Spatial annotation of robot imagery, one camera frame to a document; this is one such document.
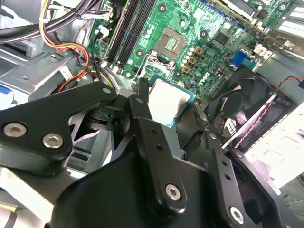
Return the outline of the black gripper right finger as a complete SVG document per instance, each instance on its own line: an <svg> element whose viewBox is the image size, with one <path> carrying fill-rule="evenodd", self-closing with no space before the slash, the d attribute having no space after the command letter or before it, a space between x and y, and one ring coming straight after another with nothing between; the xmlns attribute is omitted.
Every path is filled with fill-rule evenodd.
<svg viewBox="0 0 304 228"><path fill-rule="evenodd" d="M238 149L223 152L219 139L205 128L196 106L176 122L184 159L208 172L208 189L220 228L296 228L298 218L260 172Z"/></svg>

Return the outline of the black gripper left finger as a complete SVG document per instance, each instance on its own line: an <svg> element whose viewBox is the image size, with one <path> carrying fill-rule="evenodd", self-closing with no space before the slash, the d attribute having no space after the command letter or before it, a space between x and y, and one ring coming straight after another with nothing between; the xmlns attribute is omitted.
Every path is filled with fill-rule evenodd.
<svg viewBox="0 0 304 228"><path fill-rule="evenodd" d="M159 216L181 214L187 195L162 127L152 119L148 92L147 79L127 98L93 82L1 111L0 164L53 176L66 167L77 142L108 130L114 161L139 155L150 209Z"/></svg>

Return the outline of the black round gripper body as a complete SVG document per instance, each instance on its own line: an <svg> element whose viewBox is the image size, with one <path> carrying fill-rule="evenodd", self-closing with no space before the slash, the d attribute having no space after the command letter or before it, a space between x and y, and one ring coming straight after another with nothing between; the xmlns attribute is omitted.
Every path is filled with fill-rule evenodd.
<svg viewBox="0 0 304 228"><path fill-rule="evenodd" d="M225 228L207 187L208 174L176 159L188 202L186 210L164 219L149 207L141 161L132 152L71 184L58 198L53 228Z"/></svg>

